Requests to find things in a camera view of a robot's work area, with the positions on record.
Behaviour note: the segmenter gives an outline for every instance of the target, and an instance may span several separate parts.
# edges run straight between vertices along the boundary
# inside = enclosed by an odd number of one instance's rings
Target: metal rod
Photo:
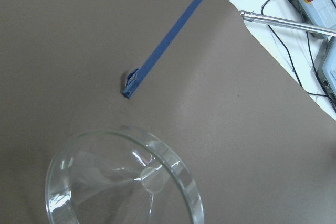
[[[275,18],[275,17],[266,16],[262,14],[256,14],[253,12],[247,12],[244,10],[241,10],[239,13],[242,16],[243,20],[245,21],[258,22],[258,23],[274,25],[274,26],[281,26],[281,27],[292,28],[296,30],[308,31],[310,33],[324,34],[324,35],[336,37],[336,30],[328,29],[325,27],[310,25],[310,24],[296,22],[296,21],[283,19],[283,18]]]

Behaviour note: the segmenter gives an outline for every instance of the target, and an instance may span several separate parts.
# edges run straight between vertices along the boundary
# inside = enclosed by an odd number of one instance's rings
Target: white surface
[[[238,10],[261,12],[261,6],[266,0],[229,0]],[[301,21],[299,14],[287,0],[273,0],[268,3],[264,10],[265,15],[285,19]],[[271,33],[266,25],[245,22],[246,27],[252,35],[266,48],[266,50],[281,64],[283,68],[296,80],[292,71],[288,54],[277,38]],[[312,63],[309,56],[306,34],[303,31],[288,28],[274,27],[275,32],[288,47],[294,66],[301,80],[304,89],[311,93],[323,94],[312,70]],[[310,36],[312,55],[315,58],[321,40]],[[331,117],[336,119],[336,113],[325,97],[312,95],[311,98]]]

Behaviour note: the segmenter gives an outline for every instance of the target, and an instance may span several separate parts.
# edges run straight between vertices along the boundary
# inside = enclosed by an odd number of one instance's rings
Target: black cable
[[[297,0],[297,3],[298,3],[298,6],[299,6],[299,13],[300,13],[300,16],[301,16],[301,20],[302,22],[304,22],[304,18],[303,18],[303,13],[302,13],[302,10],[301,10],[301,6],[300,6],[300,3],[299,3],[299,0]],[[322,90],[324,91],[325,95],[319,95],[319,96],[323,96],[323,97],[327,97],[333,107],[333,109],[335,110],[336,112],[336,101],[334,101],[328,94],[327,90],[325,89],[325,87],[323,86],[323,83],[321,82],[318,74],[317,74],[317,70],[316,70],[316,67],[315,67],[315,63],[314,63],[314,60],[313,60],[313,55],[311,53],[311,48],[310,48],[310,40],[309,40],[309,34],[308,32],[306,32],[306,37],[307,37],[307,44],[308,44],[308,49],[309,49],[309,56],[310,56],[310,60],[311,60],[311,63],[312,63],[312,66],[313,66],[313,70],[314,70],[314,74],[315,74],[315,77],[319,83],[319,85],[321,86]]]
[[[271,0],[266,0],[266,1],[264,2],[264,4],[263,4],[262,7],[261,7],[261,14],[264,14],[264,8],[265,8],[265,6],[266,6],[270,1],[271,1]],[[291,56],[291,54],[290,54],[290,52],[289,52],[287,46],[286,46],[285,43],[280,39],[280,37],[277,35],[277,33],[271,28],[271,26],[270,26],[270,25],[267,25],[267,26],[268,26],[268,28],[271,30],[271,32],[277,37],[277,39],[279,40],[279,42],[283,45],[283,47],[284,47],[285,50],[287,51],[287,54],[288,54],[288,57],[289,57],[289,60],[290,60],[290,63],[291,63],[293,72],[294,72],[294,74],[295,74],[295,76],[296,76],[296,78],[297,78],[297,80],[298,80],[300,86],[303,88],[302,83],[301,83],[301,80],[300,80],[300,78],[299,78],[299,76],[298,76],[298,74],[297,74],[297,72],[296,72],[296,69],[295,69],[295,66],[294,66],[294,63],[293,63],[293,60],[292,60],[292,56]],[[326,95],[326,94],[315,94],[315,93],[308,92],[308,91],[306,91],[306,90],[305,90],[305,92],[306,92],[307,94],[310,94],[310,95],[316,95],[316,96],[319,96],[319,97],[327,97],[327,98],[329,98],[329,96]]]

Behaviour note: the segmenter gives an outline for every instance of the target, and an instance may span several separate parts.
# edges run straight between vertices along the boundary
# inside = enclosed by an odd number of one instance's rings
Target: clear glass
[[[201,197],[185,164],[135,127],[70,141],[50,163],[45,194],[51,224],[204,223]]]

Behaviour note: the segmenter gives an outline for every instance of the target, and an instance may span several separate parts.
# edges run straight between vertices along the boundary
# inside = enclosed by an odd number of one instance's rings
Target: blue tape
[[[133,93],[136,91],[138,86],[141,84],[143,79],[147,76],[149,71],[153,68],[159,58],[166,51],[171,42],[175,39],[176,35],[180,32],[182,27],[200,5],[203,0],[193,0],[188,8],[184,11],[175,25],[171,28],[171,30],[166,34],[166,36],[162,39],[156,49],[152,52],[152,54],[148,57],[146,62],[140,67],[135,69],[127,76],[126,87],[121,93],[126,97],[130,98]]]

